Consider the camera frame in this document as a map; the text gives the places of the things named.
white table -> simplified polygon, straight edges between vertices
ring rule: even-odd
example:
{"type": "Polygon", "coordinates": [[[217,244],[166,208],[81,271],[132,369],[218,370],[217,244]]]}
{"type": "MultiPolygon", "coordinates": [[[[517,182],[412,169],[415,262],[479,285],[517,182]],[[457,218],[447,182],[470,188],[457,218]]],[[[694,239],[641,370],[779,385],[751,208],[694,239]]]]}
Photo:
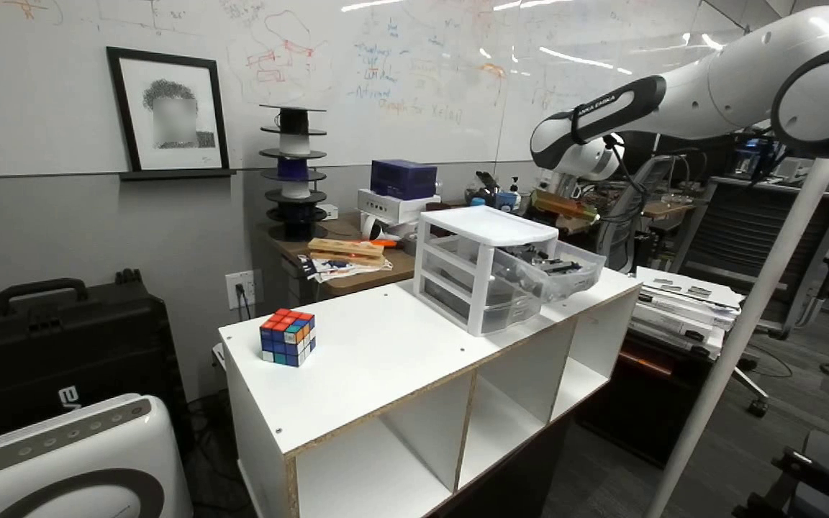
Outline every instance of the white table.
{"type": "Polygon", "coordinates": [[[221,329],[240,470],[266,518],[425,516],[601,389],[640,281],[605,271],[565,308],[476,337],[412,281],[309,306],[301,369],[258,360],[261,320],[221,329]]]}

black equipment case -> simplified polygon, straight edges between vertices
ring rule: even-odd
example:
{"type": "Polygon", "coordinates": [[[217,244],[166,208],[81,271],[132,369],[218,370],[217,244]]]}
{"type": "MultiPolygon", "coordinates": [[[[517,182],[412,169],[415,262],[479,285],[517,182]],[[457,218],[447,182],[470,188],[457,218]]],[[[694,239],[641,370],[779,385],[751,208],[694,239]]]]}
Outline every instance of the black equipment case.
{"type": "Polygon", "coordinates": [[[124,392],[160,396],[189,447],[166,311],[137,271],[0,290],[0,435],[124,392]]]}

picture frame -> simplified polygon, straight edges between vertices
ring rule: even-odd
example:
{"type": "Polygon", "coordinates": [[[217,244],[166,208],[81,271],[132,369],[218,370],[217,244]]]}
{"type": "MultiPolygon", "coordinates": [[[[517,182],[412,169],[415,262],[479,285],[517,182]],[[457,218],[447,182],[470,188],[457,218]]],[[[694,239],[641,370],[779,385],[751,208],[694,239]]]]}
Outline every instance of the picture frame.
{"type": "Polygon", "coordinates": [[[231,176],[217,61],[107,47],[124,179],[231,176]]]}

box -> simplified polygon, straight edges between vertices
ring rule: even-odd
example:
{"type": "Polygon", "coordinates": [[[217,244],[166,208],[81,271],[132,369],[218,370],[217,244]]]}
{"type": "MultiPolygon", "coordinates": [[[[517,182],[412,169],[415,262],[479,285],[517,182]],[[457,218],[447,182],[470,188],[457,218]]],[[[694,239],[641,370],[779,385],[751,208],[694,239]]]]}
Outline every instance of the box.
{"type": "Polygon", "coordinates": [[[394,198],[430,198],[438,192],[438,166],[417,160],[372,160],[368,188],[394,198]]]}
{"type": "Polygon", "coordinates": [[[137,392],[159,395],[178,447],[192,447],[169,329],[137,271],[109,285],[40,280],[0,290],[0,435],[137,392]]]}
{"type": "Polygon", "coordinates": [[[389,225],[407,225],[407,221],[417,221],[417,213],[425,211],[425,203],[438,203],[440,196],[425,196],[425,198],[392,198],[392,196],[381,196],[368,188],[356,189],[356,208],[359,213],[372,213],[381,221],[389,225]]]}
{"type": "Polygon", "coordinates": [[[258,337],[266,363],[300,369],[316,349],[314,313],[280,308],[261,323],[258,337]]]}

blue box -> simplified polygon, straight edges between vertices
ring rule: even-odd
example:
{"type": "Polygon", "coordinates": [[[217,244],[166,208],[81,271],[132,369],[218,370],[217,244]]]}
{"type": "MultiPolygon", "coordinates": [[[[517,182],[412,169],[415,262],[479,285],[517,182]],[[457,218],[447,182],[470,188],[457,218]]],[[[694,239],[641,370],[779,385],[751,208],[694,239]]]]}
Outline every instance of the blue box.
{"type": "Polygon", "coordinates": [[[438,166],[417,160],[372,160],[368,189],[394,198],[430,198],[438,192],[438,166]]]}

